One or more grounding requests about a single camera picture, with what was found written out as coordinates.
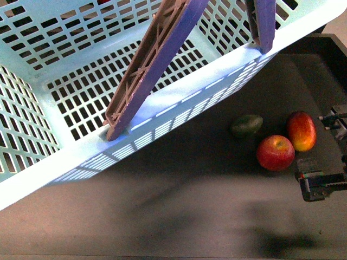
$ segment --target red apple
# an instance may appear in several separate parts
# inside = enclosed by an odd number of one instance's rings
[[[293,162],[295,150],[292,143],[282,135],[265,138],[256,150],[256,158],[269,171],[282,171]]]

